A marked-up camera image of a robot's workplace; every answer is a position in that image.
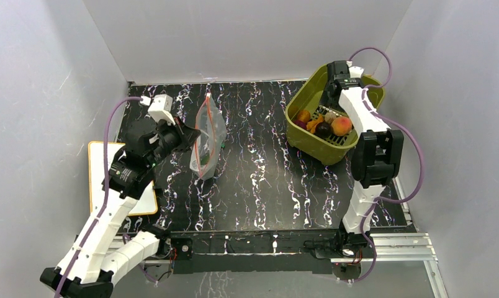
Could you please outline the clear zip bag red zipper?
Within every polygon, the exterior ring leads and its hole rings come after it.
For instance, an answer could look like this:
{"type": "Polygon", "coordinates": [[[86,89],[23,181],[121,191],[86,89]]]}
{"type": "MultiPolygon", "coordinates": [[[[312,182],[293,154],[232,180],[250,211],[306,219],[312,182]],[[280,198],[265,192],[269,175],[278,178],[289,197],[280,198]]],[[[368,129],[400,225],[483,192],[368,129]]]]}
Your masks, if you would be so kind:
{"type": "Polygon", "coordinates": [[[216,106],[212,93],[207,92],[196,115],[195,129],[201,131],[200,137],[192,147],[190,169],[200,180],[208,180],[214,176],[220,158],[220,150],[227,136],[227,126],[222,112],[216,106]],[[200,165],[200,156],[212,153],[210,162],[200,165]]]}

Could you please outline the beige walnut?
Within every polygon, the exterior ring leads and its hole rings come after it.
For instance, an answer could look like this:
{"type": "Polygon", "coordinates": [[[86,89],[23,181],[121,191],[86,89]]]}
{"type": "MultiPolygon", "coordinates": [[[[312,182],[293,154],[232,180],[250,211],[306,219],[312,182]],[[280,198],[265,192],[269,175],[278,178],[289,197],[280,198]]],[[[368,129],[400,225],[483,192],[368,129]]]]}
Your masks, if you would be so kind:
{"type": "Polygon", "coordinates": [[[338,115],[334,112],[327,112],[325,115],[324,115],[324,121],[327,123],[327,124],[332,124],[333,121],[338,117],[338,115]]]}

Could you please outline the orange peach fruit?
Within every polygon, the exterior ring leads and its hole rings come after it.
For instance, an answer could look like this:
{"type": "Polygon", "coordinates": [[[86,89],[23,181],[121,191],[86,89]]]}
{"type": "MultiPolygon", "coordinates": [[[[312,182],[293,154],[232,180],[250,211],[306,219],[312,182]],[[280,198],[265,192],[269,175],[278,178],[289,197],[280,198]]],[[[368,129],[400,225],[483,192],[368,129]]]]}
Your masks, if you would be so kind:
{"type": "Polygon", "coordinates": [[[348,117],[339,116],[332,121],[331,128],[334,135],[343,137],[352,131],[353,123],[348,117]]]}

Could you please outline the dark green avocado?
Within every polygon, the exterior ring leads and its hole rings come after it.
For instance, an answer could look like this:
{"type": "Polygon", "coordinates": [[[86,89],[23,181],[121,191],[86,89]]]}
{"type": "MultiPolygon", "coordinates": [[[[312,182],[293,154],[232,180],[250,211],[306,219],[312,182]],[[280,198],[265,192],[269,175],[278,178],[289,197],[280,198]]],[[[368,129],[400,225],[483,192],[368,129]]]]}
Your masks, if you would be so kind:
{"type": "Polygon", "coordinates": [[[200,156],[200,160],[199,160],[200,161],[200,165],[201,166],[207,165],[210,162],[211,158],[212,158],[212,153],[211,152],[207,152],[204,155],[201,155],[200,156]]]}

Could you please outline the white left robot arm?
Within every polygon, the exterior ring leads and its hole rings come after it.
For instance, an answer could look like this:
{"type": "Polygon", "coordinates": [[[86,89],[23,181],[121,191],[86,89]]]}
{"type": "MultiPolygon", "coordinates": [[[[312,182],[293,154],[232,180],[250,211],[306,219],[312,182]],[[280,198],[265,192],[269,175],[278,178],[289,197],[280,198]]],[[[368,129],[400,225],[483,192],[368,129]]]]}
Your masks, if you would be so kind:
{"type": "Polygon", "coordinates": [[[40,282],[55,297],[110,297],[115,285],[146,258],[167,257],[172,249],[161,228],[146,228],[113,253],[108,249],[122,222],[152,185],[155,168],[175,151],[189,151],[200,131],[176,117],[132,124],[125,142],[104,157],[103,198],[92,208],[65,257],[45,268],[40,282]]]}

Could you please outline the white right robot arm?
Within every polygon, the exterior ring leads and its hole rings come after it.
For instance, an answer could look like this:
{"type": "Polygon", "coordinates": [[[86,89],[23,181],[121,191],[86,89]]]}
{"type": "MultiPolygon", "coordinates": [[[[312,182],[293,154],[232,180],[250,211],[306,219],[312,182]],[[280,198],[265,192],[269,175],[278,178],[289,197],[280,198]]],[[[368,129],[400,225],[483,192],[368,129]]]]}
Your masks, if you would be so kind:
{"type": "Polygon", "coordinates": [[[367,95],[370,85],[363,83],[361,68],[337,60],[327,64],[326,73],[320,103],[343,111],[358,135],[351,158],[353,193],[335,236],[337,252],[351,257],[368,245],[374,207],[399,172],[404,136],[375,116],[367,95]]]}

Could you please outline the yellow orange food piece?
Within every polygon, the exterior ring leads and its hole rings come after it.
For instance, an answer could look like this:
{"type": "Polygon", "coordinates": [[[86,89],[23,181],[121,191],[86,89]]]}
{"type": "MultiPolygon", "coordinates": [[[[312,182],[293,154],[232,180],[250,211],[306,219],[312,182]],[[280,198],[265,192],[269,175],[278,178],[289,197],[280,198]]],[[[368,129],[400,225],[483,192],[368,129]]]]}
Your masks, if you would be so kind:
{"type": "Polygon", "coordinates": [[[317,119],[310,120],[310,121],[307,122],[306,130],[309,131],[312,134],[315,134],[317,125],[320,124],[320,123],[322,123],[322,122],[324,122],[324,121],[325,121],[324,120],[324,116],[322,114],[319,114],[317,119]]]}

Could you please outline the magenta purple food piece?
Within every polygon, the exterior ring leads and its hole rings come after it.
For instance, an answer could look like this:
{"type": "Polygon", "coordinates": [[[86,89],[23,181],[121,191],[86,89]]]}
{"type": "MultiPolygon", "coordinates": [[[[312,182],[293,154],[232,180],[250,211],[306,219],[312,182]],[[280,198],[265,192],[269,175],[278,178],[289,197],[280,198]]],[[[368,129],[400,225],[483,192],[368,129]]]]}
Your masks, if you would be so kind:
{"type": "Polygon", "coordinates": [[[295,120],[294,121],[294,124],[298,127],[300,127],[301,129],[303,130],[306,130],[307,129],[307,123],[306,122],[303,122],[301,120],[295,120]]]}

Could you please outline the small orange fruit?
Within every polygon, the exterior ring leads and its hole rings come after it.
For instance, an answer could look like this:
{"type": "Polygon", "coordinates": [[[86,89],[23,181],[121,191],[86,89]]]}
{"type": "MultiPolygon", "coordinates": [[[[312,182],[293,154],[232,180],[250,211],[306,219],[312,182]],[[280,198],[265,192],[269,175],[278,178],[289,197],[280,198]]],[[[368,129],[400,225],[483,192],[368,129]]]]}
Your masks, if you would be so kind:
{"type": "Polygon", "coordinates": [[[312,116],[312,114],[310,111],[302,109],[302,110],[298,111],[297,116],[296,116],[296,120],[307,124],[310,121],[311,116],[312,116]]]}

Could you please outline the dark purple plum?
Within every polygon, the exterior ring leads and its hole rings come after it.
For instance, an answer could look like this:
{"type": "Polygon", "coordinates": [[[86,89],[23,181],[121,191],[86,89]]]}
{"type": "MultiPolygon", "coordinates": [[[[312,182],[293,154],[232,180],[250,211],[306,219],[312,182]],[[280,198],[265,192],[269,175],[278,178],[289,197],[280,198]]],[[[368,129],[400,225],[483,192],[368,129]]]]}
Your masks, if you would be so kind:
{"type": "Polygon", "coordinates": [[[315,126],[314,135],[321,139],[325,139],[333,135],[332,126],[327,122],[320,122],[315,126]]]}

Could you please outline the olive green plastic basket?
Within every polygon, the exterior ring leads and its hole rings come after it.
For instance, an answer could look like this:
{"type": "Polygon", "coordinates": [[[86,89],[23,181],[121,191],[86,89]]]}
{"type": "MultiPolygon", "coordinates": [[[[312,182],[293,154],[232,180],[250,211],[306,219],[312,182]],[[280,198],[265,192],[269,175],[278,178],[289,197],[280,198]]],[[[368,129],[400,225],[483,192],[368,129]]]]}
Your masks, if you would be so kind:
{"type": "Polygon", "coordinates": [[[288,104],[285,111],[287,118],[286,135],[290,146],[317,159],[324,165],[333,165],[341,161],[347,152],[357,144],[356,132],[352,131],[343,137],[331,135],[321,139],[294,124],[299,110],[310,111],[311,120],[317,119],[319,114],[325,115],[332,111],[332,109],[320,104],[326,81],[326,66],[323,65],[312,74],[288,104]]]}

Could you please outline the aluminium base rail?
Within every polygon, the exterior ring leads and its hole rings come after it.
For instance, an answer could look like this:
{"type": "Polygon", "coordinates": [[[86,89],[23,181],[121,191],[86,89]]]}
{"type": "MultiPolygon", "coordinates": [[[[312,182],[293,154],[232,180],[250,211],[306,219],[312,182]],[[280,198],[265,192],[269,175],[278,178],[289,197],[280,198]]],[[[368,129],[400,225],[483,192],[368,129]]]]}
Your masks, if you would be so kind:
{"type": "Polygon", "coordinates": [[[447,297],[438,259],[427,233],[375,228],[369,246],[362,235],[344,240],[337,230],[172,232],[162,236],[159,258],[147,266],[169,265],[176,274],[212,271],[311,272],[337,281],[356,280],[372,260],[423,263],[434,297],[447,297]]]}

